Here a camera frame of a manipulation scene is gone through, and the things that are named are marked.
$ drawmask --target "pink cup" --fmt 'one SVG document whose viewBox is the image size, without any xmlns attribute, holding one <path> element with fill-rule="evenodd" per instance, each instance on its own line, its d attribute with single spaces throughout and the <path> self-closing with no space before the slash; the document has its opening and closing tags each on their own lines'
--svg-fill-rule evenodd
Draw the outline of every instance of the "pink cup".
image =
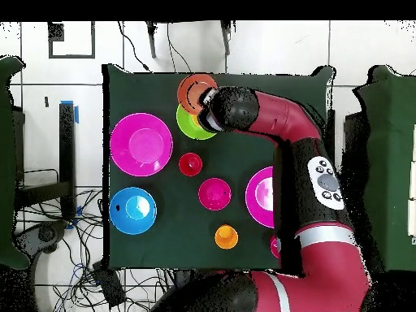
<svg viewBox="0 0 416 312">
<path fill-rule="evenodd" d="M 224 180 L 209 178 L 201 184 L 198 197 L 207 210 L 222 210 L 231 200 L 231 189 Z"/>
</svg>

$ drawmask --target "white control panel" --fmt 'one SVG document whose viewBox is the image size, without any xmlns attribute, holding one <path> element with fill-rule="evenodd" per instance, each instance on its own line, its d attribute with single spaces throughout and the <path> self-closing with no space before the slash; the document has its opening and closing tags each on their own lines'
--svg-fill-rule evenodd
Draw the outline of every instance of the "white control panel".
<svg viewBox="0 0 416 312">
<path fill-rule="evenodd" d="M 345 204 L 340 192 L 340 184 L 329 160 L 324 157 L 313 157 L 308 162 L 308 172 L 318 201 L 333 210 L 343 210 Z"/>
</svg>

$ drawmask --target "green plate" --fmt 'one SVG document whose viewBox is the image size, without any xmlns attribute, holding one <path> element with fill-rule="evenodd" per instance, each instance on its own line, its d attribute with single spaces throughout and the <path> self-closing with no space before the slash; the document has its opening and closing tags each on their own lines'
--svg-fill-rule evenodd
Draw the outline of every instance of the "green plate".
<svg viewBox="0 0 416 312">
<path fill-rule="evenodd" d="M 192 115 L 189 114 L 180 104 L 176 110 L 176 122 L 182 133 L 191 139 L 206 140 L 210 139 L 215 133 L 207 132 L 198 127 L 194 122 Z"/>
</svg>

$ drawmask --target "green table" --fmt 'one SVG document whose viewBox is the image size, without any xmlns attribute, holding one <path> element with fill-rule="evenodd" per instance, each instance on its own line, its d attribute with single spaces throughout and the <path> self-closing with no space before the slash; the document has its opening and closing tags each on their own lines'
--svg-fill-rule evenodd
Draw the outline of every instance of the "green table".
<svg viewBox="0 0 416 312">
<path fill-rule="evenodd" d="M 245 205 L 249 179 L 272 165 L 272 143 L 237 133 L 217 134 L 206 141 L 186 137 L 176 123 L 176 90 L 188 74 L 132 74 L 113 65 L 104 66 L 104 72 L 109 78 L 109 84 L 103 86 L 110 98 L 109 131 L 124 116 L 145 112 L 162 119 L 173 137 L 169 163 L 150 177 L 127 175 L 110 159 L 110 199 L 120 189 L 139 187 L 153 196 L 158 207 L 153 227 L 138 236 L 123 234 L 110 224 L 110 268 L 278 268 L 270 251 L 272 229 L 254 221 Z M 317 70 L 312 76 L 212 76 L 218 85 L 246 86 L 300 102 L 321 121 L 326 119 L 331 67 Z M 203 169 L 199 175 L 186 177 L 180 173 L 179 158 L 186 152 L 201 156 Z M 210 177 L 222 178 L 232 188 L 232 199 L 221 211 L 209 211 L 198 200 L 201 183 Z M 224 223 L 233 226 L 239 235 L 236 247 L 230 250 L 220 249 L 214 241 L 215 231 Z"/>
</svg>

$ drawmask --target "silver stripe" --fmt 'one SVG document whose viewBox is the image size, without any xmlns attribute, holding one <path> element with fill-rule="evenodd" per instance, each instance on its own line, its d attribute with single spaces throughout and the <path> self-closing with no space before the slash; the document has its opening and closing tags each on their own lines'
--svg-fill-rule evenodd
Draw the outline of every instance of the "silver stripe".
<svg viewBox="0 0 416 312">
<path fill-rule="evenodd" d="M 289 297 L 288 293 L 286 292 L 286 288 L 284 288 L 283 284 L 279 281 L 279 279 L 271 274 L 268 274 L 271 279 L 273 280 L 273 284 L 275 284 L 277 295 L 279 296 L 280 302 L 280 312 L 290 312 L 289 307 Z"/>
<path fill-rule="evenodd" d="M 295 238 L 297 237 L 301 240 L 302 248 L 327 241 L 337 241 L 357 246 L 353 233 L 348 228 L 341 226 L 331 225 L 311 227 L 299 233 Z"/>
<path fill-rule="evenodd" d="M 218 130 L 219 132 L 223 132 L 223 129 L 217 124 L 212 114 L 208 114 L 206 120 L 213 129 Z"/>
</svg>

